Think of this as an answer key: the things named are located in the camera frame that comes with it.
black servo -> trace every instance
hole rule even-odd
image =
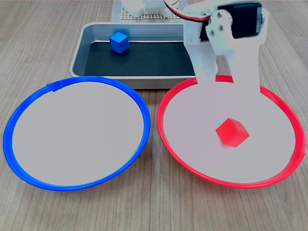
[[[252,37],[259,34],[262,22],[261,3],[241,3],[219,6],[218,10],[226,10],[232,16],[232,35],[235,39]],[[200,39],[208,41],[205,27],[208,21],[203,22]]]

wooden table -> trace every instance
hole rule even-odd
[[[308,1],[265,1],[271,13],[260,48],[261,84],[281,96],[308,133]],[[0,132],[17,106],[70,77],[82,26],[111,19],[112,1],[0,1]],[[229,74],[219,57],[220,74]],[[94,188],[52,192],[18,178],[0,155],[1,231],[305,231],[308,160],[285,181],[237,190],[202,180],[163,146],[156,113],[165,90],[140,91],[152,131],[138,160]]]

red wire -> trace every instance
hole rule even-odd
[[[166,0],[164,0],[166,6],[168,7],[168,9],[173,12],[176,16],[189,20],[189,21],[194,21],[194,22],[206,22],[210,19],[210,17],[206,17],[206,18],[197,18],[197,17],[190,17],[190,16],[186,16],[183,14],[180,14],[178,12],[176,12],[171,6],[169,6],[169,4],[166,3]]]

blue cube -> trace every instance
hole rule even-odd
[[[121,54],[129,48],[128,37],[117,32],[110,38],[110,45],[112,50]]]

tray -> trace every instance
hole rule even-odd
[[[109,38],[129,37],[129,50],[117,54]],[[134,89],[170,89],[195,77],[183,45],[183,23],[90,23],[82,30],[70,67],[77,76],[103,76]]]

